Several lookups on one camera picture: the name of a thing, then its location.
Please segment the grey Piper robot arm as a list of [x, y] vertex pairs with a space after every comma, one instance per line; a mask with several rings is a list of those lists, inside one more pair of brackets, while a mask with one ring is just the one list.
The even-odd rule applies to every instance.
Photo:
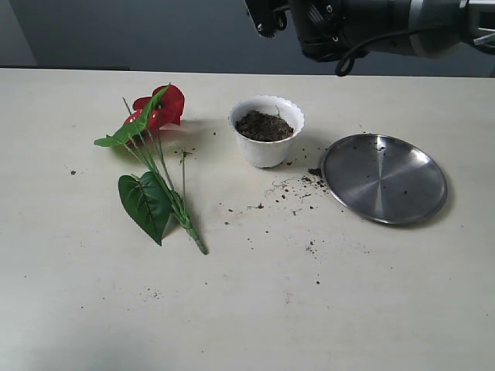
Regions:
[[494, 53], [492, 1], [290, 1], [302, 52], [317, 62], [368, 53], [437, 59], [461, 44]]

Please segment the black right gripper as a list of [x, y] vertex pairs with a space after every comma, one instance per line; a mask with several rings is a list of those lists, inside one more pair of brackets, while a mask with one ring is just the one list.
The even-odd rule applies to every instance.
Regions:
[[315, 62], [337, 61], [391, 30], [389, 1], [290, 1], [288, 6], [302, 55]]

